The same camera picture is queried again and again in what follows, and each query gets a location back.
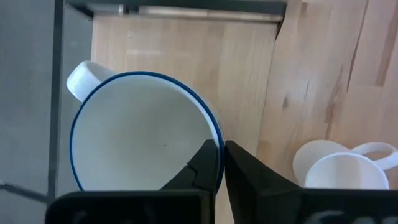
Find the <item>small white mug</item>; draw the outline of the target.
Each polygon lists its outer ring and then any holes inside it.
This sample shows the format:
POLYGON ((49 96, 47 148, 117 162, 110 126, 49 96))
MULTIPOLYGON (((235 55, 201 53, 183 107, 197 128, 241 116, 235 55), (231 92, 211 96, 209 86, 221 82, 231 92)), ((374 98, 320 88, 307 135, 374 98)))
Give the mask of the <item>small white mug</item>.
POLYGON ((385 171, 398 166, 398 149, 384 142, 368 142, 348 149, 319 139, 304 144, 292 165, 302 187, 389 190, 385 171))

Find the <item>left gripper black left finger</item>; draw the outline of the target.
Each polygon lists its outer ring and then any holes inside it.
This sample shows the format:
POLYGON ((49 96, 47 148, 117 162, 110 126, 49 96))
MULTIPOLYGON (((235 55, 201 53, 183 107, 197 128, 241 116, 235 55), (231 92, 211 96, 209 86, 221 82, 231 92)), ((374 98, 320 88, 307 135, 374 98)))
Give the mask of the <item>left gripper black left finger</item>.
POLYGON ((215 195, 220 171, 219 149, 214 140, 206 140, 186 166, 162 190, 200 189, 215 195))

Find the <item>blue white floral mug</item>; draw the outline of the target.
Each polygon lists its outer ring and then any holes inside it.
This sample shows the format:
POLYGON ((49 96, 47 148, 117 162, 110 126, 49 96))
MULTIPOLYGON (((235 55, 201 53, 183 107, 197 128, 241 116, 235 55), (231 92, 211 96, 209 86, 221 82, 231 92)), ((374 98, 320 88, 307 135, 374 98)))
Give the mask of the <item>blue white floral mug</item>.
POLYGON ((184 83, 155 72, 116 73, 81 62, 66 80, 81 105, 70 130, 81 190, 158 190, 211 139, 224 168, 224 136, 213 106, 184 83))

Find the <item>wooden shelf black legs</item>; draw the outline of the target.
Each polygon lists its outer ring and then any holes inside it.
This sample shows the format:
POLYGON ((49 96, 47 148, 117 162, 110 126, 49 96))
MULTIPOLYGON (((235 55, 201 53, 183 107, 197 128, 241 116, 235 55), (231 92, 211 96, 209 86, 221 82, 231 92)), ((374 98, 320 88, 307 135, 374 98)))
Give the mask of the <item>wooden shelf black legs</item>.
POLYGON ((116 73, 172 77, 218 114, 223 146, 232 140, 256 154, 280 16, 232 12, 115 16, 93 19, 89 61, 116 73))

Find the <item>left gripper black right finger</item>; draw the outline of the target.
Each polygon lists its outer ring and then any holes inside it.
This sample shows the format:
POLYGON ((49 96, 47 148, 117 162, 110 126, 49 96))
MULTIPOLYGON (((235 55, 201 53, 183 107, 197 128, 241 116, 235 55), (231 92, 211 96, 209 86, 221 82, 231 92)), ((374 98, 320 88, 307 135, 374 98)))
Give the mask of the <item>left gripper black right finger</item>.
POLYGON ((224 163, 235 224, 296 224, 301 187, 234 141, 225 142, 224 163))

